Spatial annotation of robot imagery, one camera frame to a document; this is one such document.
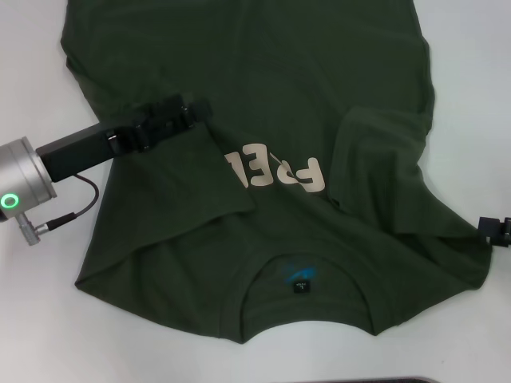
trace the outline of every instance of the white background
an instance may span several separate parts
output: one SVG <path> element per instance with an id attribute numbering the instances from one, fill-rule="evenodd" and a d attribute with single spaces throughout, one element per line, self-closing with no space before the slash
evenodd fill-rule
<path id="1" fill-rule="evenodd" d="M 0 143 L 34 147 L 95 123 L 59 46 L 65 0 L 0 0 Z M 438 103 L 422 159 L 434 193 L 472 224 L 511 216 L 511 2 L 416 0 L 432 48 Z M 85 174 L 103 188 L 109 164 Z M 42 223 L 85 206 L 78 180 L 29 213 Z M 511 250 L 496 250 L 482 290 L 377 338 L 307 322 L 247 345 L 167 329 L 76 290 L 91 213 L 28 247 L 0 227 L 0 381 L 289 382 L 425 376 L 511 381 Z"/>

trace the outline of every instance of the t-shirt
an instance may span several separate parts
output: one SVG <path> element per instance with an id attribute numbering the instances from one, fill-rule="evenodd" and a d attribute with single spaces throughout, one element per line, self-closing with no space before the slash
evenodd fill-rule
<path id="1" fill-rule="evenodd" d="M 69 0 L 62 46 L 100 119 L 176 93 L 214 112 L 114 160 L 84 292 L 243 343 L 379 334 L 484 282 L 491 248 L 418 166 L 434 90 L 411 0 Z"/>

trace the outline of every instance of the black cable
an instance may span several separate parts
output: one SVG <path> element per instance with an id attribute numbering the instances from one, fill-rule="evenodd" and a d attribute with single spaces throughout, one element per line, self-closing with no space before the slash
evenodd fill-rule
<path id="1" fill-rule="evenodd" d="M 89 184 L 90 186 L 92 186 L 94 188 L 94 198 L 93 198 L 92 202 L 89 203 L 85 207 L 85 209 L 79 211 L 78 213 L 69 213 L 69 214 L 63 215 L 60 218 L 52 219 L 51 221 L 48 221 L 46 223 L 46 226 L 48 227 L 49 231 L 55 230 L 58 227 L 75 220 L 79 216 L 84 215 L 87 211 L 92 209 L 92 207 L 96 204 L 97 200 L 99 199 L 99 188 L 93 181 L 91 181 L 83 176 L 79 176 L 78 174 L 76 174 L 75 177 L 77 177 L 81 181 L 86 182 L 87 184 Z"/>
<path id="2" fill-rule="evenodd" d="M 86 182 L 87 184 L 89 184 L 90 186 L 92 186 L 94 188 L 94 199 L 93 199 L 93 201 L 91 203 L 89 203 L 85 207 L 85 209 L 83 209 L 83 210 L 79 211 L 78 213 L 76 213 L 76 216 L 78 218 L 79 216 L 84 215 L 87 211 L 92 209 L 93 206 L 96 204 L 97 200 L 99 199 L 99 188 L 97 187 L 97 185 L 93 181 L 85 178 L 84 176 L 79 176 L 78 174 L 76 174 L 75 177 L 77 177 L 79 180 L 82 180 L 83 182 Z"/>

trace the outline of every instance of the clothing tag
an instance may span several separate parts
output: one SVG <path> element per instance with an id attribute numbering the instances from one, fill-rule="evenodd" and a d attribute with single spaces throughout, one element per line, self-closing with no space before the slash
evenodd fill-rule
<path id="1" fill-rule="evenodd" d="M 305 294 L 311 292 L 311 281 L 308 279 L 302 279 L 300 281 L 293 282 L 293 291 L 295 294 Z"/>

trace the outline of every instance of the green led ring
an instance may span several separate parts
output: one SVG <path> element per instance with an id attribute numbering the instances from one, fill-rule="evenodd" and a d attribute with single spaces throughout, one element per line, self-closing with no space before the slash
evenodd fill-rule
<path id="1" fill-rule="evenodd" d="M 13 199 L 14 202 L 13 203 L 7 203 L 7 200 L 8 199 Z M 2 199 L 0 199 L 0 205 L 2 205 L 2 207 L 4 209 L 14 209 L 15 207 L 17 207 L 17 205 L 19 204 L 19 198 L 17 195 L 15 194 L 5 194 Z"/>

